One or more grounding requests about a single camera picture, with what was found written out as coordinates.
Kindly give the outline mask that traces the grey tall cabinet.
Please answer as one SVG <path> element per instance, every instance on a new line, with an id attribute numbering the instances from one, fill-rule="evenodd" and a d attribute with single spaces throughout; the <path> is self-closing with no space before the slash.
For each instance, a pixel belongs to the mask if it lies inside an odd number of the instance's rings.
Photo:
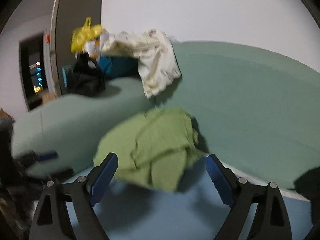
<path id="1" fill-rule="evenodd" d="M 75 64 L 75 54 L 100 34 L 102 0 L 54 0 L 50 23 L 50 62 L 55 92 L 67 93 L 63 68 Z"/>

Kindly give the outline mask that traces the yellow plastic bag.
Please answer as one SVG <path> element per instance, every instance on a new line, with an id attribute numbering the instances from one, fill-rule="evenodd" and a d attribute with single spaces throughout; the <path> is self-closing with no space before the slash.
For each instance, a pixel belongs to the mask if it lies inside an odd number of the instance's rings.
<path id="1" fill-rule="evenodd" d="M 103 27 L 100 24 L 92 25 L 92 18 L 87 17 L 83 26 L 73 30 L 71 38 L 71 53 L 83 51 L 85 43 L 100 36 Z"/>

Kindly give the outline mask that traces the cream floral cloth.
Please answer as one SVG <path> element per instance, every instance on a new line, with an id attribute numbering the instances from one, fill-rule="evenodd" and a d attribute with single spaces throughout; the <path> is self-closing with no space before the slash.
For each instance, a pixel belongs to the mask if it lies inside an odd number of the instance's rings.
<path id="1" fill-rule="evenodd" d="M 169 38 L 156 29 L 144 33 L 110 34 L 101 46 L 101 53 L 137 59 L 138 73 L 148 99 L 165 91 L 181 77 Z"/>

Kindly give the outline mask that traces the blue storage bin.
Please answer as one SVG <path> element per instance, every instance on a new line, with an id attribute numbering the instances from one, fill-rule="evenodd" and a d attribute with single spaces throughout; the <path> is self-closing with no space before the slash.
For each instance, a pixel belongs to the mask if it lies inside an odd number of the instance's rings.
<path id="1" fill-rule="evenodd" d="M 102 70 L 106 82 L 120 77 L 137 76 L 138 60 L 132 57 L 123 56 L 100 56 L 99 59 L 93 59 Z M 62 68 L 63 84 L 67 90 L 67 71 L 73 66 L 64 66 Z"/>

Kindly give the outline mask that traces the white paper items in bin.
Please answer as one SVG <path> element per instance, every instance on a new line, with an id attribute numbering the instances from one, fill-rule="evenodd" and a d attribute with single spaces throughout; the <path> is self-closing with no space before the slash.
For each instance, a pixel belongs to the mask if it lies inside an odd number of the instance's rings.
<path id="1" fill-rule="evenodd" d="M 93 40 L 89 40 L 85 43 L 84 52 L 87 53 L 91 59 L 99 58 L 103 44 L 108 40 L 108 38 L 109 38 L 108 31 L 103 29 L 99 37 Z"/>

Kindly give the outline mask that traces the dark doorway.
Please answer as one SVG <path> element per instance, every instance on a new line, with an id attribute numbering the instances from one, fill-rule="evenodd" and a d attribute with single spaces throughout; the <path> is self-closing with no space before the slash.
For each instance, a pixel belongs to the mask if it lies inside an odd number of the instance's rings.
<path id="1" fill-rule="evenodd" d="M 19 44 L 19 63 L 23 95 L 27 110 L 43 104 L 48 91 L 43 54 L 43 33 L 29 37 Z"/>

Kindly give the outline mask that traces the blue bed sheet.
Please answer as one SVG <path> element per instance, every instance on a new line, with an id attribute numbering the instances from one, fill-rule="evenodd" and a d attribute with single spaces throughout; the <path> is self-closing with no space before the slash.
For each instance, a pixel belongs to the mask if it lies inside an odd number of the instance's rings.
<path id="1" fill-rule="evenodd" d="M 202 158 L 185 172 L 178 192 L 114 180 L 94 211 L 110 239 L 213 239 L 230 209 Z"/>

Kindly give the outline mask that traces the cardboard box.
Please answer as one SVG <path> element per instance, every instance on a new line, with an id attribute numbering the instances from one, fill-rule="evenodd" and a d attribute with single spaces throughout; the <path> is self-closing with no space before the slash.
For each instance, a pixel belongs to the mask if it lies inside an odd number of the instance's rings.
<path id="1" fill-rule="evenodd" d="M 56 94 L 53 92 L 42 93 L 42 104 L 46 105 L 47 103 L 54 101 L 56 99 Z"/>

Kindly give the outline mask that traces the green bed blanket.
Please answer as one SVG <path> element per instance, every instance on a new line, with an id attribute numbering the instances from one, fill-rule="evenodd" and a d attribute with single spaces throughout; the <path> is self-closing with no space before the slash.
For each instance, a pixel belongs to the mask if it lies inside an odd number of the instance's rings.
<path id="1" fill-rule="evenodd" d="M 121 121 L 152 107 L 182 107 L 197 121 L 210 153 L 261 181 L 290 189 L 319 166 L 319 73 L 260 48 L 222 42 L 174 44 L 182 77 L 147 99 L 137 77 L 109 81 L 95 98 L 68 94 L 14 124 L 11 152 L 56 151 L 33 166 L 45 176 L 93 163 L 100 139 Z"/>

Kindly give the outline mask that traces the green knit garment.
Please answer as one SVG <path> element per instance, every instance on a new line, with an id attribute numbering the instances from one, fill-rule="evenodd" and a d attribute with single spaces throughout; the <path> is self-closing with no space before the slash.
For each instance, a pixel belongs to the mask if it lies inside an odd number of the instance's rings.
<path id="1" fill-rule="evenodd" d="M 186 170 L 203 154 L 192 116 L 180 107 L 153 108 L 119 123 L 100 140 L 94 166 L 112 152 L 114 177 L 151 190 L 176 192 Z"/>

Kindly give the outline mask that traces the black garment on bin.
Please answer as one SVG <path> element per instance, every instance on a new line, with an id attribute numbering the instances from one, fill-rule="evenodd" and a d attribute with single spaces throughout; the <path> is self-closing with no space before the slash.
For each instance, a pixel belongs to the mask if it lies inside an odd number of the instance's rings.
<path id="1" fill-rule="evenodd" d="M 97 62 L 88 53 L 78 55 L 76 63 L 67 71 L 67 92 L 94 97 L 105 90 L 105 78 Z"/>

